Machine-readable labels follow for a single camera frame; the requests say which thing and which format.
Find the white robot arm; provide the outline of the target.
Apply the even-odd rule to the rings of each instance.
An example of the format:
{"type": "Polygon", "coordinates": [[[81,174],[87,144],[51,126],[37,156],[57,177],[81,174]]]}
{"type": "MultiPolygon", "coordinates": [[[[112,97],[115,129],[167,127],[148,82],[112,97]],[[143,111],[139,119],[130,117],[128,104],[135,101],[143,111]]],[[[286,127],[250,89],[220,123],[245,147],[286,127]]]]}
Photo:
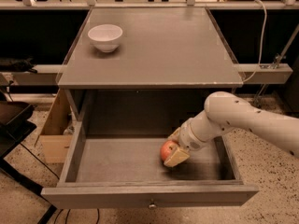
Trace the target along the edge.
{"type": "Polygon", "coordinates": [[[161,158],[166,167],[175,167],[191,151],[206,147],[215,137],[234,128],[251,132],[299,158],[299,119],[264,111],[235,95],[217,91],[205,100],[204,110],[187,119],[167,140],[170,152],[161,158]]]}

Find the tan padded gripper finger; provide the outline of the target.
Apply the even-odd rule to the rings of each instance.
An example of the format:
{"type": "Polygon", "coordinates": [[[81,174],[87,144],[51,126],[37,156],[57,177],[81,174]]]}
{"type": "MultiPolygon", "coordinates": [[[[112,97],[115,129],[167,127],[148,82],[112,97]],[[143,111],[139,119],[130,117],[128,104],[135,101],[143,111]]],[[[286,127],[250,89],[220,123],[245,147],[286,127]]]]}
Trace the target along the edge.
{"type": "Polygon", "coordinates": [[[178,147],[173,155],[169,157],[166,161],[164,161],[164,165],[166,167],[175,167],[184,161],[186,161],[190,157],[190,154],[188,151],[186,151],[183,148],[178,147]]]}
{"type": "Polygon", "coordinates": [[[173,133],[171,133],[167,137],[167,139],[171,140],[171,141],[174,141],[174,142],[177,142],[178,141],[178,137],[179,137],[179,131],[180,131],[180,128],[177,128],[173,133]]]}

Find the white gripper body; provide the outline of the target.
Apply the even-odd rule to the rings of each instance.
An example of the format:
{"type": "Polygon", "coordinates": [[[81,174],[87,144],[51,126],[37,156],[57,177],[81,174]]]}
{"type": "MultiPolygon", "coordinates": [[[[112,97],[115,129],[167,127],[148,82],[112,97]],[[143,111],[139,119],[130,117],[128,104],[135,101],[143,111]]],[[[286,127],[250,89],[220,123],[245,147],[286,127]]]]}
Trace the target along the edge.
{"type": "Polygon", "coordinates": [[[212,139],[208,119],[188,119],[179,130],[178,143],[189,151],[198,151],[212,139]]]}

